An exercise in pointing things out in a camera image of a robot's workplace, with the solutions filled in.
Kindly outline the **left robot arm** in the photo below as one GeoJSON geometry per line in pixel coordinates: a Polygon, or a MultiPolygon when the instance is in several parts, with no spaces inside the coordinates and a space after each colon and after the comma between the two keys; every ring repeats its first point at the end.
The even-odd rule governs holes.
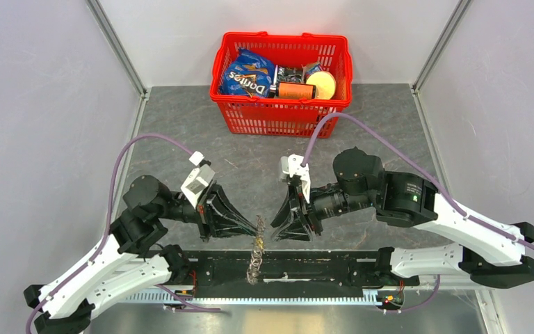
{"type": "Polygon", "coordinates": [[[196,224],[205,241],[258,233],[214,181],[202,187],[201,202],[193,205],[184,193],[143,175],[131,183],[123,201],[126,209],[106,226],[89,253],[53,282],[24,290],[26,304],[33,309],[27,333],[81,333],[106,307],[140,289],[179,285],[192,278],[190,261],[180,246],[149,254],[168,232],[163,219],[196,224]]]}

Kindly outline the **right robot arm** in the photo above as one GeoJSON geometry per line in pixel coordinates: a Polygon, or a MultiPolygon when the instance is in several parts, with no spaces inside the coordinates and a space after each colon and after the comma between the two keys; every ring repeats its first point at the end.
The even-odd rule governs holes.
{"type": "Polygon", "coordinates": [[[527,222],[484,225],[460,213],[429,180],[384,169],[381,158],[359,148],[339,153],[332,169],[336,182],[313,188],[300,155],[280,159],[287,195],[271,225],[273,240],[311,241],[325,219],[372,208],[378,221],[415,228],[449,240],[445,246],[406,249],[384,247],[373,266],[375,279],[390,285],[420,275],[468,276],[482,286],[509,289],[534,281],[534,259],[524,244],[534,242],[527,222]]]}

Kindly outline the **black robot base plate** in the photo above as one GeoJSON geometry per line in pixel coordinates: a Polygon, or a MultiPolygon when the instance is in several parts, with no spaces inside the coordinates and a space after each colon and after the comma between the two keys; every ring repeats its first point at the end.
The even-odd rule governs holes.
{"type": "Polygon", "coordinates": [[[401,278],[389,270],[386,252],[370,250],[268,250],[259,282],[250,285],[248,250],[186,250],[187,267],[166,286],[194,286],[196,297],[357,296],[362,289],[421,286],[419,276],[401,278]]]}

